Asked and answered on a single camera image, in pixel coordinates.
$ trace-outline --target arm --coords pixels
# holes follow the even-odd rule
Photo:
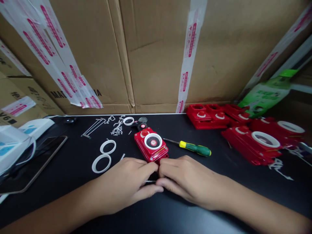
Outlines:
[[[161,178],[156,185],[205,209],[230,213],[261,233],[310,231],[308,218],[211,171],[189,156],[162,159],[159,173]]]
[[[163,188],[141,187],[158,170],[154,162],[125,158],[102,176],[24,216],[0,233],[69,233],[101,215],[116,213]]]

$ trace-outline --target left hand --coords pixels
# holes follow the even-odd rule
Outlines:
[[[124,158],[105,174],[90,181],[87,191],[90,203],[97,215],[114,214],[140,200],[163,192],[163,187],[147,185],[145,180],[158,170],[154,162]]]

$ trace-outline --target screwdriver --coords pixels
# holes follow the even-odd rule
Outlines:
[[[172,140],[169,140],[166,138],[163,138],[163,139],[170,141],[170,142],[173,142],[173,143],[176,143],[179,145],[179,147],[188,149],[188,150],[193,151],[199,155],[206,156],[206,157],[211,155],[211,151],[207,147],[199,146],[199,145],[197,146],[194,144],[186,143],[185,141],[176,142],[176,141],[172,141]]]

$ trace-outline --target right hand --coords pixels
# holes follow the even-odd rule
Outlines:
[[[161,159],[156,185],[208,210],[224,210],[234,181],[185,155]]]

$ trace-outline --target green bottle cap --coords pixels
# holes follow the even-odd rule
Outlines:
[[[279,74],[279,76],[293,77],[297,72],[298,72],[298,70],[287,69],[287,70],[282,71],[282,72]]]

